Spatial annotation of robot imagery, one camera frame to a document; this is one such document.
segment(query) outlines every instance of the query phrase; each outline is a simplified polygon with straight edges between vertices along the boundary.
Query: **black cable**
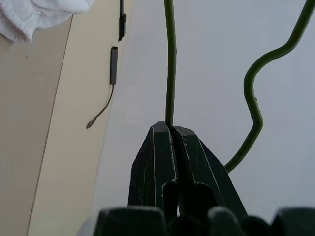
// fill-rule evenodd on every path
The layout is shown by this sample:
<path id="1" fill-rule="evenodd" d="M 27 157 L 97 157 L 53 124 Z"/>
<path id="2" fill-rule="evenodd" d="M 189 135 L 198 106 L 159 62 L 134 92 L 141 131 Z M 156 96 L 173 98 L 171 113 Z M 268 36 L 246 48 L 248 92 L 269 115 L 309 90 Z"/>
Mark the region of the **black cable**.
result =
<path id="1" fill-rule="evenodd" d="M 105 111 L 105 109 L 108 107 L 109 103 L 110 103 L 110 100 L 112 100 L 112 96 L 113 96 L 113 92 L 114 92 L 114 85 L 112 85 L 112 92 L 110 94 L 110 97 L 109 97 L 109 100 L 106 104 L 106 106 L 100 111 L 100 113 L 98 113 L 86 126 L 86 128 L 90 128 L 94 122 L 96 121 L 96 119 Z"/>

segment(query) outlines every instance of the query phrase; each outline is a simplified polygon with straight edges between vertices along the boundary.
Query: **black connector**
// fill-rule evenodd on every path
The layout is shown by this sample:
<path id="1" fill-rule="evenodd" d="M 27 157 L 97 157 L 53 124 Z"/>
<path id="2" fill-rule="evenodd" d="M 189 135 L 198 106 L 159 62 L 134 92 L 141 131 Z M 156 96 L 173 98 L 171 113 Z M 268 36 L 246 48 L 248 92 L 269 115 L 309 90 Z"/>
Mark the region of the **black connector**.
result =
<path id="1" fill-rule="evenodd" d="M 124 0 L 120 0 L 120 17 L 119 17 L 119 39 L 122 40 L 127 30 L 127 15 L 124 14 Z"/>

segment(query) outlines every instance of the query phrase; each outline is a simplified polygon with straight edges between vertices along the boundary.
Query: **gray wall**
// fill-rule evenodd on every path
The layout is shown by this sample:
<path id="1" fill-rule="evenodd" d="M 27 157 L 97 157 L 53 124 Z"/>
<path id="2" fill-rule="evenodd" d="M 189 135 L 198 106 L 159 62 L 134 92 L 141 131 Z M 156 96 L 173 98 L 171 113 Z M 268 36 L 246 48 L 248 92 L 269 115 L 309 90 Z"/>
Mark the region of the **gray wall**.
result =
<path id="1" fill-rule="evenodd" d="M 251 64 L 289 38 L 304 1 L 176 0 L 174 124 L 194 130 L 225 164 L 252 126 L 243 96 Z M 315 206 L 315 16 L 297 48 L 259 72 L 264 127 L 230 177 L 249 214 Z M 131 164 L 149 127 L 164 119 L 167 40 L 162 0 L 135 0 L 115 86 L 94 212 L 126 205 Z"/>

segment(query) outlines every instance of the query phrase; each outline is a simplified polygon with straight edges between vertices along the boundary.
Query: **white fabric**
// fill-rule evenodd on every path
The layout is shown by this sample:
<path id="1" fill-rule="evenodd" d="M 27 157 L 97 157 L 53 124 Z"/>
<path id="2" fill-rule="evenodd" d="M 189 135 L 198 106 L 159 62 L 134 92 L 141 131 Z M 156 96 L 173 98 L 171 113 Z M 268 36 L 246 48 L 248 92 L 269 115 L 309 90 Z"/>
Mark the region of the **white fabric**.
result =
<path id="1" fill-rule="evenodd" d="M 57 25 L 73 13 L 87 11 L 94 0 L 0 0 L 0 34 L 31 42 L 35 29 Z"/>

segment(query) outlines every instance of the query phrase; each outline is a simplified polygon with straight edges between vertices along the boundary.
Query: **thin wire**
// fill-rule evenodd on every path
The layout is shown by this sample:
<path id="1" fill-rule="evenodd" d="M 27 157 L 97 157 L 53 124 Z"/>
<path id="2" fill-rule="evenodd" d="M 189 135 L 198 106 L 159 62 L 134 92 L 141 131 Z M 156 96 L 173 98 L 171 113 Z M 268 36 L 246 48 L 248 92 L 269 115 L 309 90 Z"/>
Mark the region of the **thin wire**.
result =
<path id="1" fill-rule="evenodd" d="M 114 92 L 114 85 L 112 85 L 112 92 L 110 94 L 109 100 L 106 104 L 106 106 L 87 124 L 86 128 L 90 128 L 94 122 L 96 121 L 96 119 L 105 111 L 105 109 L 108 107 L 110 100 L 112 100 L 112 96 L 113 96 L 113 92 Z"/>
<path id="2" fill-rule="evenodd" d="M 168 41 L 168 69 L 165 123 L 173 126 L 174 100 L 175 100 L 175 74 L 176 74 L 176 37 L 173 0 L 164 0 L 167 41 Z"/>
<path id="3" fill-rule="evenodd" d="M 271 52 L 266 53 L 260 57 L 255 63 L 249 68 L 248 72 L 244 78 L 244 96 L 252 115 L 252 128 L 241 145 L 240 149 L 234 155 L 234 157 L 225 165 L 227 172 L 231 172 L 246 156 L 251 147 L 253 146 L 255 140 L 257 139 L 259 133 L 261 132 L 263 126 L 263 119 L 260 113 L 257 99 L 254 94 L 254 79 L 256 74 L 269 62 L 276 60 L 280 57 L 291 52 L 296 45 L 299 43 L 303 32 L 312 16 L 312 13 L 315 8 L 315 0 L 307 0 L 301 15 L 293 29 L 293 32 L 287 41 L 282 47 L 275 49 Z"/>

